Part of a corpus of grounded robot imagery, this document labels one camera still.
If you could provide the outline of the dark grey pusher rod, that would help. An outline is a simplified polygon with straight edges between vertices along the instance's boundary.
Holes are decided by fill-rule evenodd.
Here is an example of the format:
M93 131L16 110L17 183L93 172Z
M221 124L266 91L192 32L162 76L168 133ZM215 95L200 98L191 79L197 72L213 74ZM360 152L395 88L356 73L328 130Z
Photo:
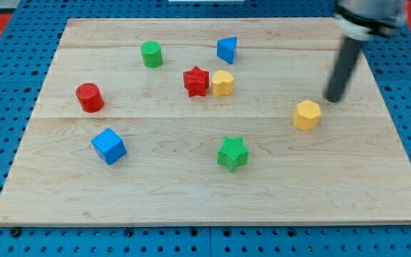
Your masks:
M364 41L352 39L348 36L343 38L334 69L323 92L323 97L327 101L337 103L342 100L364 45Z

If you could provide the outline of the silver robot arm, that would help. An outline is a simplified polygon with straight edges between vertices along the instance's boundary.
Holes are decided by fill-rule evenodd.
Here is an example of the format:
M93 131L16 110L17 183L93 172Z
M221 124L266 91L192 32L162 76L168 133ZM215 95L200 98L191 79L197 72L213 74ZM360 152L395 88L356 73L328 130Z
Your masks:
M363 46L374 36L393 36L405 23L406 1L337 0L333 16L343 39L323 97L337 103L344 96Z

